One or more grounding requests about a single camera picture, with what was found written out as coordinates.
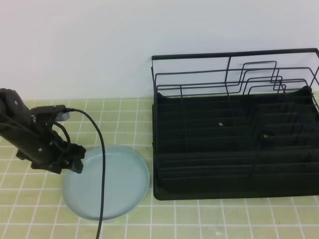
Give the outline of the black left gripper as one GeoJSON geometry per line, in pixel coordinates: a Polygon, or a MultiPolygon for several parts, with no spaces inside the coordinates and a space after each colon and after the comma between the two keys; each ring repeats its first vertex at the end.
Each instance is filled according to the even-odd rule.
{"type": "Polygon", "coordinates": [[[81,173],[86,149],[71,143],[64,126],[55,121],[66,106],[42,106],[30,110],[31,125],[23,132],[16,157],[31,162],[32,169],[60,174],[63,169],[81,173]]]}

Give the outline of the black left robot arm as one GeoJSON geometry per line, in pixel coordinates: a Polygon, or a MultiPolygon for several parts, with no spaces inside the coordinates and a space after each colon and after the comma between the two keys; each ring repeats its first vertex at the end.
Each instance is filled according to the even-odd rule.
{"type": "Polygon", "coordinates": [[[17,148],[16,157],[32,169],[60,174],[63,169],[80,174],[85,148],[71,143],[62,121],[69,119],[65,105],[29,109],[11,89],[0,90],[0,135],[17,148]]]}

